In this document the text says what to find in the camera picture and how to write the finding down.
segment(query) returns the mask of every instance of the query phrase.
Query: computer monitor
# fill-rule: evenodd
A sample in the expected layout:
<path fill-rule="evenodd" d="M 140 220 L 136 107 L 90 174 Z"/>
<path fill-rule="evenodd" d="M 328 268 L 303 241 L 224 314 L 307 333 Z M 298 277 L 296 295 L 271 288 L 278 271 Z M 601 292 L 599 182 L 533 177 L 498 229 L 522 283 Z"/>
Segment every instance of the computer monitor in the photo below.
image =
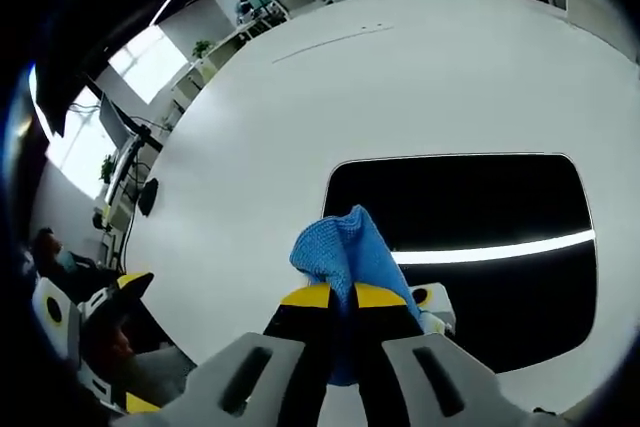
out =
<path fill-rule="evenodd" d="M 124 147 L 131 137 L 131 132 L 125 126 L 120 114 L 106 95 L 102 96 L 100 102 L 100 122 L 118 150 Z"/>

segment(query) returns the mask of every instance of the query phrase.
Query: round white table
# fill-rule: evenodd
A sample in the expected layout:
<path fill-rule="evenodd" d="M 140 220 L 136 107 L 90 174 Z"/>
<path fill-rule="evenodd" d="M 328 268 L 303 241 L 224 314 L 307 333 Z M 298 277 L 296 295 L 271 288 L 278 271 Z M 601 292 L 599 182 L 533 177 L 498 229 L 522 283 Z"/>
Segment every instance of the round white table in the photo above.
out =
<path fill-rule="evenodd" d="M 622 54 L 530 0 L 322 8 L 251 41 L 195 99 L 153 166 L 158 197 L 135 218 L 129 270 L 156 274 L 145 304 L 201 363 L 261 332 L 303 284 L 288 256 L 340 163 L 563 153 L 597 235 L 593 331 L 572 352 L 499 376 L 513 402 L 563 410 L 615 367 L 640 310 L 638 86 Z M 364 425 L 357 404 L 354 389 L 330 389 L 321 423 Z"/>

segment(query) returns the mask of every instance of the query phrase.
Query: potted plant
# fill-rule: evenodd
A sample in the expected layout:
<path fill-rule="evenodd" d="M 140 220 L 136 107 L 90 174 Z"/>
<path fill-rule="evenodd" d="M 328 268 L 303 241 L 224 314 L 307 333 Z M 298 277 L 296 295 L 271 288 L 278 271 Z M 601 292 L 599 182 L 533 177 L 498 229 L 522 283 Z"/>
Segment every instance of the potted plant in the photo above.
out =
<path fill-rule="evenodd" d="M 196 42 L 192 54 L 195 58 L 201 59 L 202 57 L 204 57 L 204 54 L 206 54 L 207 51 L 211 49 L 211 47 L 213 47 L 213 44 L 208 40 L 199 40 L 198 42 Z"/>
<path fill-rule="evenodd" d="M 102 161 L 102 168 L 100 170 L 100 180 L 104 181 L 105 184 L 111 183 L 111 174 L 116 168 L 116 162 L 113 156 L 107 155 Z"/>

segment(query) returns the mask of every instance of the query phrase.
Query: blue microfiber towel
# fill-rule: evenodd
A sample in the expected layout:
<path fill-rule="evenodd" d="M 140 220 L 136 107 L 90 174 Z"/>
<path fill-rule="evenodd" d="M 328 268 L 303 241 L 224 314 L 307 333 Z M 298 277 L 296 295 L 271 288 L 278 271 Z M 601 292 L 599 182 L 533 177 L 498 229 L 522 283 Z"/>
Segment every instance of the blue microfiber towel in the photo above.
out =
<path fill-rule="evenodd" d="M 349 215 L 326 217 L 307 227 L 296 240 L 290 261 L 309 276 L 312 283 L 327 282 L 336 292 L 343 314 L 348 312 L 353 283 L 362 282 L 384 287 L 401 296 L 420 322 L 420 310 L 402 272 L 371 216 L 360 205 L 356 205 Z M 348 360 L 339 358 L 331 383 L 349 385 L 353 382 Z"/>

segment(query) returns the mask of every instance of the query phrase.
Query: black rectangular hole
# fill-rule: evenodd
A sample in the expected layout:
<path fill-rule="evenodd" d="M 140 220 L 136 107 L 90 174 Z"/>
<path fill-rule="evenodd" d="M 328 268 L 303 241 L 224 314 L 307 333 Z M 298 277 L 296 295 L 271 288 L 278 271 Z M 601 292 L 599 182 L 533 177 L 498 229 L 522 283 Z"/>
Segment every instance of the black rectangular hole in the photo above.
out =
<path fill-rule="evenodd" d="M 96 295 L 95 298 L 91 301 L 91 303 L 89 304 L 91 307 L 94 307 L 99 300 L 101 300 L 104 297 L 104 295 Z"/>
<path fill-rule="evenodd" d="M 244 413 L 253 389 L 270 358 L 271 352 L 260 347 L 249 353 L 222 395 L 222 410 L 234 417 L 240 417 Z"/>
<path fill-rule="evenodd" d="M 357 204 L 392 252 L 507 246 L 592 229 L 577 168 L 557 154 L 347 162 L 331 174 L 323 215 L 346 215 Z M 410 286 L 446 287 L 457 318 L 456 344 L 496 373 L 568 352 L 593 326 L 593 241 L 535 255 L 400 268 Z M 571 322 L 557 322 L 559 311 Z M 545 329 L 532 332 L 531 325 Z"/>
<path fill-rule="evenodd" d="M 433 353 L 426 347 L 416 349 L 413 353 L 433 387 L 442 415 L 452 417 L 462 412 L 464 403 L 460 394 Z"/>
<path fill-rule="evenodd" d="M 93 386 L 98 389 L 100 392 L 102 392 L 102 395 L 107 395 L 107 389 L 105 389 L 104 387 L 102 387 L 99 383 L 97 383 L 95 380 L 92 381 Z"/>

